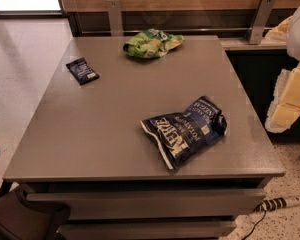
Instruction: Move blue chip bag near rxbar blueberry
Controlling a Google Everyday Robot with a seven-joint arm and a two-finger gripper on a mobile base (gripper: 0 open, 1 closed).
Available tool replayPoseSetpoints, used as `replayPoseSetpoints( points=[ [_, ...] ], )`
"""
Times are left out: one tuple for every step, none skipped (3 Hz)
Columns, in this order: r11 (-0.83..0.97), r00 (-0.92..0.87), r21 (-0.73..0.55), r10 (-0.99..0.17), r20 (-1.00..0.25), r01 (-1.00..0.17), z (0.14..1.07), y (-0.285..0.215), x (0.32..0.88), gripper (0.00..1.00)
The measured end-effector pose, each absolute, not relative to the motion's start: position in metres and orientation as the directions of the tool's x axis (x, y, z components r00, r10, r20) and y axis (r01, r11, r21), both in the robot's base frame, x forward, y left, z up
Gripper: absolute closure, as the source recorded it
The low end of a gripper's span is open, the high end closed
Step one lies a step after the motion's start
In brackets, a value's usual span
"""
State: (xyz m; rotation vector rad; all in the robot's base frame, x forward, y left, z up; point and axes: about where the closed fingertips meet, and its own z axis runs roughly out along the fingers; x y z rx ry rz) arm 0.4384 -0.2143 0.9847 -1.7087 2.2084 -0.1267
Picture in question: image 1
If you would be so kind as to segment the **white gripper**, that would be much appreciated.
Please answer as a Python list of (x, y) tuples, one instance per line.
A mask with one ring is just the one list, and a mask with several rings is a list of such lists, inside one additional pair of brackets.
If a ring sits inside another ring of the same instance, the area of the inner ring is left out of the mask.
[[(290, 57), (300, 61), (300, 6), (265, 35), (269, 41), (285, 42)], [(282, 69), (270, 103), (265, 128), (271, 133), (282, 133), (300, 117), (300, 63), (292, 71)]]

